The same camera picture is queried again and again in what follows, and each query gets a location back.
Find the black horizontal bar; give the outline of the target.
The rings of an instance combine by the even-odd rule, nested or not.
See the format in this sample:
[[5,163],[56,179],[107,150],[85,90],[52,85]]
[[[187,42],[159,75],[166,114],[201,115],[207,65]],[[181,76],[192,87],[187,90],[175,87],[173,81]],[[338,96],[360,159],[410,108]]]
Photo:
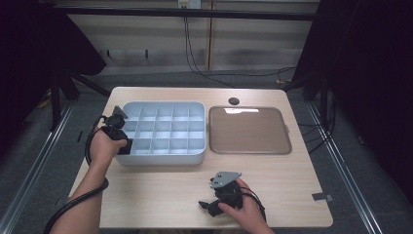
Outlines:
[[134,16],[134,17],[182,17],[204,19],[240,19],[240,20],[315,20],[317,14],[309,13],[278,13],[249,12],[193,9],[163,9],[163,8],[111,8],[92,6],[55,6],[57,11],[69,15],[97,16]]

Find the metal floor rail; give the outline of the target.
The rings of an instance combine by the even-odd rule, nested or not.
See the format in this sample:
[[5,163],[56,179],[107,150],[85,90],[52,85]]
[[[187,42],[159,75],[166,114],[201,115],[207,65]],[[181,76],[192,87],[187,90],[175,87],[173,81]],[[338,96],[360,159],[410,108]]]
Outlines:
[[326,147],[329,156],[331,157],[340,177],[342,178],[367,232],[369,234],[384,234],[378,219],[360,191],[346,161],[341,154],[341,151],[335,143],[332,133],[321,124],[321,115],[317,107],[311,102],[309,102],[307,106],[322,138],[322,144]]
[[69,101],[60,112],[61,121],[56,128],[48,133],[45,143],[42,145],[36,160],[28,171],[22,185],[19,187],[17,194],[8,206],[3,217],[0,219],[0,234],[12,234],[19,217],[27,204],[27,201],[35,187],[40,174],[44,170],[52,152],[69,120],[76,101]]

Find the light blue divided storage box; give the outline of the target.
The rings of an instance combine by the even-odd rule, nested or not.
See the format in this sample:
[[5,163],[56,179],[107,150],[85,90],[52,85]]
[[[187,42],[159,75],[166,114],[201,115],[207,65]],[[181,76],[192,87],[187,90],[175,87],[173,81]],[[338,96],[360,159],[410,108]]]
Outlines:
[[207,148],[206,108],[198,101],[130,101],[122,131],[131,149],[124,166],[199,165]]

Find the white wall socket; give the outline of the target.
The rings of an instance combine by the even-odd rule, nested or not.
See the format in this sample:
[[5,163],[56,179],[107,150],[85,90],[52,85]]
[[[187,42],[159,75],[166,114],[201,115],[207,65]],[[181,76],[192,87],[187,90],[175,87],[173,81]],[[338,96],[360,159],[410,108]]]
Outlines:
[[201,0],[177,0],[179,9],[194,9],[200,10],[202,8]]

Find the person's left hand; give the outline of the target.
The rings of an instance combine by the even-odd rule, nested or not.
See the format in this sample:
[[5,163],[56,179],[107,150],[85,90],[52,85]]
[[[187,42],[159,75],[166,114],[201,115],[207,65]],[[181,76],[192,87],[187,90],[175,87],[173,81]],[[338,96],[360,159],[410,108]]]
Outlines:
[[92,159],[90,166],[108,168],[119,150],[126,145],[125,139],[113,140],[104,131],[96,131],[90,148]]

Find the person's right hand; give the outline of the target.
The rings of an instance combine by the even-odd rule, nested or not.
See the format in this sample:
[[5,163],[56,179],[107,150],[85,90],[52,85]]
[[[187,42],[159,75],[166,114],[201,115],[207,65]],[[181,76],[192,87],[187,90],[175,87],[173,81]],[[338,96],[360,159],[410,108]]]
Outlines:
[[251,191],[248,185],[240,178],[236,179],[236,182],[244,192],[243,207],[240,210],[234,209],[227,204],[219,203],[219,208],[226,214],[237,221],[239,226],[244,230],[247,227],[252,226],[268,226],[264,217],[261,214],[257,202],[250,197]]

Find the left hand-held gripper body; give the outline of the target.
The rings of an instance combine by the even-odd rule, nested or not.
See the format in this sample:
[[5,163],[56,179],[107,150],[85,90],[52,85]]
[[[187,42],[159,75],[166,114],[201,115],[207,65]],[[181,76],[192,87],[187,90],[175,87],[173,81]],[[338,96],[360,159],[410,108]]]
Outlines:
[[123,127],[126,124],[126,119],[128,119],[128,116],[119,105],[116,105],[114,107],[111,116],[102,116],[102,119],[103,126],[101,127],[101,129],[112,140],[121,140],[128,138],[127,135],[123,132]]

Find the grey tape piece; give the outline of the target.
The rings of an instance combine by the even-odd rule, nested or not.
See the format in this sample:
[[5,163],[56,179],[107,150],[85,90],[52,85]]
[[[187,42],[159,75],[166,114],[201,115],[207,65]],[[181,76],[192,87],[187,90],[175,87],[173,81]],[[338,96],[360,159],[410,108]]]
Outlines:
[[314,193],[312,194],[312,197],[314,199],[314,201],[320,201],[320,200],[325,200],[326,202],[331,202],[334,200],[334,198],[332,197],[332,195],[330,194],[325,194],[323,192],[321,193]]

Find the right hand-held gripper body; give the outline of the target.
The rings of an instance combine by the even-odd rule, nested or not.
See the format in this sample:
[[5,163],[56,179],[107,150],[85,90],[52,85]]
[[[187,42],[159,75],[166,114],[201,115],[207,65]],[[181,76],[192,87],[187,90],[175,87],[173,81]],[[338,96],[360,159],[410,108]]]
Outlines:
[[215,191],[216,201],[209,205],[211,210],[217,210],[219,203],[240,209],[243,206],[241,187],[236,182],[242,174],[237,172],[218,172],[211,180],[210,187]]

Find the black metal stand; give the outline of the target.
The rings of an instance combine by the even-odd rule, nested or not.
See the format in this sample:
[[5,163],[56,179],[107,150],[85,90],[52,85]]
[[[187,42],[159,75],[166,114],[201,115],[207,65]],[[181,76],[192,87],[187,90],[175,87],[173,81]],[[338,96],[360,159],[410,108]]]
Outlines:
[[51,130],[54,131],[58,124],[61,122],[62,117],[60,113],[60,93],[63,93],[68,100],[77,100],[80,97],[80,92],[75,85],[75,82],[79,82],[82,85],[96,91],[104,97],[109,97],[110,92],[98,84],[90,81],[84,75],[81,75],[75,71],[62,69],[56,71],[51,78],[51,101],[53,110],[53,122]]

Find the black curtain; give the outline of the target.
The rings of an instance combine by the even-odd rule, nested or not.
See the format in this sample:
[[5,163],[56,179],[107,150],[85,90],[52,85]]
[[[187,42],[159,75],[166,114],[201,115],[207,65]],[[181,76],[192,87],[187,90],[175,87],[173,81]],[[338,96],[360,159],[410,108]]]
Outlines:
[[319,0],[293,80],[332,91],[413,204],[413,0]]
[[39,0],[0,0],[0,157],[55,74],[96,75],[105,66],[67,14]]

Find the brown tray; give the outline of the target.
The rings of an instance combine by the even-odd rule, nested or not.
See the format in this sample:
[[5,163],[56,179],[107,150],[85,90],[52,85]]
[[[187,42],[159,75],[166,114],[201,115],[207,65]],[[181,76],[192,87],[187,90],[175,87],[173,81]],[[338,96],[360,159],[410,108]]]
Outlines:
[[275,107],[214,106],[209,110],[209,147],[220,154],[292,151],[288,128]]

